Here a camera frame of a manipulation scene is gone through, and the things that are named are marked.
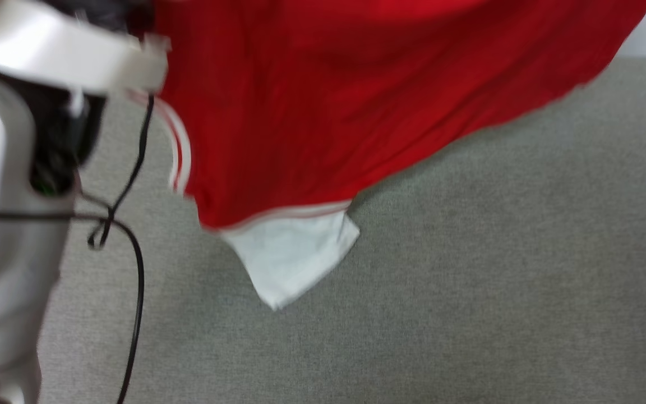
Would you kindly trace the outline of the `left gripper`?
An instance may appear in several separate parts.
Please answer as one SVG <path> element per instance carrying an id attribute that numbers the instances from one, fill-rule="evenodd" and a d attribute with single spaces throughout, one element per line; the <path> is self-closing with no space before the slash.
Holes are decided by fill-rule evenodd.
<path id="1" fill-rule="evenodd" d="M 107 97 L 83 95 L 79 112 L 71 112 L 71 100 L 67 90 L 40 85 L 29 97 L 36 126 L 29 179 L 39 194 L 67 194 L 99 140 Z"/>

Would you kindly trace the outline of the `red and white jersey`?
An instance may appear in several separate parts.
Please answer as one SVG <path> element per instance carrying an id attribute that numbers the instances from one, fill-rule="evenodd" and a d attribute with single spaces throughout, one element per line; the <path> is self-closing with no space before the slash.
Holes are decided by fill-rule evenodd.
<path id="1" fill-rule="evenodd" d="M 154 0 L 169 184 L 281 309 L 359 236 L 352 199 L 595 79 L 646 0 Z"/>

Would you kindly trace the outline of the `grey fabric sofa cushion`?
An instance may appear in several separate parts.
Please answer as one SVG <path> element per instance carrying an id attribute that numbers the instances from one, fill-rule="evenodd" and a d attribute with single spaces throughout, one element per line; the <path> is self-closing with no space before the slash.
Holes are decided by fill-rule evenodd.
<path id="1" fill-rule="evenodd" d="M 146 264 L 126 404 L 646 404 L 646 59 L 361 194 L 283 310 L 170 163 L 153 125 L 118 214 Z"/>

